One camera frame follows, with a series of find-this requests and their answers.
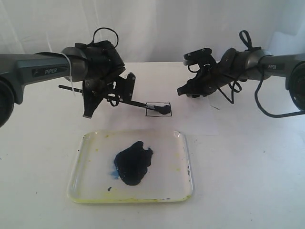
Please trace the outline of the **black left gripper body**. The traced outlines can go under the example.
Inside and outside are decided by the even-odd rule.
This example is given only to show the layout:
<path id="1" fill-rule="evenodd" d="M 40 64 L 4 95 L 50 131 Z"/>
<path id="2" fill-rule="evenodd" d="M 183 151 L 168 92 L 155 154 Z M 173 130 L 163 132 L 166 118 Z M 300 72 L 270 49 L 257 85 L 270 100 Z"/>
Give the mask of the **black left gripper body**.
<path id="1" fill-rule="evenodd" d="M 75 47 L 84 53 L 88 66 L 84 77 L 85 89 L 100 92 L 126 70 L 122 58 L 110 41 L 76 43 Z"/>

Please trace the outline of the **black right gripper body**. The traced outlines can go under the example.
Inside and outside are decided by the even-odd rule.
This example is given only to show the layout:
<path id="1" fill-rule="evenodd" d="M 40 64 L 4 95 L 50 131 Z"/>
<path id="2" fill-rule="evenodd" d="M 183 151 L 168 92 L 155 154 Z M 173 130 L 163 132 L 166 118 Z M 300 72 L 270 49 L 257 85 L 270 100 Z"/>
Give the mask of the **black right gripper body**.
<path id="1" fill-rule="evenodd" d="M 212 68 L 210 65 L 205 65 L 200 68 L 195 77 L 189 79 L 185 84 L 185 95 L 191 98 L 197 98 L 200 96 L 206 97 L 219 91 L 225 98 L 228 96 L 221 90 L 223 86 L 228 85 L 231 89 L 231 97 L 234 98 L 235 93 L 241 91 L 241 85 L 239 83 L 239 77 L 230 76 L 228 74 L 220 73 L 216 68 Z"/>

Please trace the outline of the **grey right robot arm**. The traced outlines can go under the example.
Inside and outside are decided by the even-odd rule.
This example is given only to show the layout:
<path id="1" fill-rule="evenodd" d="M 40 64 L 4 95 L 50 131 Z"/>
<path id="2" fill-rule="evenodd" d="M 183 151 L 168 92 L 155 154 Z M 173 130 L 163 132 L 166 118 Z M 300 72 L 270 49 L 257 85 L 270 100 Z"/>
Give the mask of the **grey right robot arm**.
<path id="1" fill-rule="evenodd" d="M 221 87 L 239 87 L 239 82 L 259 81 L 271 76 L 285 78 L 285 88 L 298 108 L 297 114 L 305 112 L 305 55 L 290 54 L 274 56 L 260 47 L 239 52 L 228 49 L 217 62 L 210 48 L 185 54 L 183 63 L 187 67 L 198 65 L 196 76 L 177 89 L 178 95 L 188 97 L 208 96 Z"/>

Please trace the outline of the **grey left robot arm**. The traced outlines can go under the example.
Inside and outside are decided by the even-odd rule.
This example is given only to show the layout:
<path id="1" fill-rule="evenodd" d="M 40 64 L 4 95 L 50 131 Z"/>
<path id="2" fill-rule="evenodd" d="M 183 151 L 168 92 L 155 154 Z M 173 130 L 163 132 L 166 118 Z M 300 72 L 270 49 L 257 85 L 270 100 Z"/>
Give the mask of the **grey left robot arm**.
<path id="1" fill-rule="evenodd" d="M 131 101 L 135 75 L 125 71 L 125 64 L 110 41 L 76 43 L 61 53 L 1 54 L 0 56 L 0 124 L 10 118 L 14 105 L 23 101 L 26 85 L 65 77 L 82 82 L 83 117 L 92 118 L 100 102 Z"/>

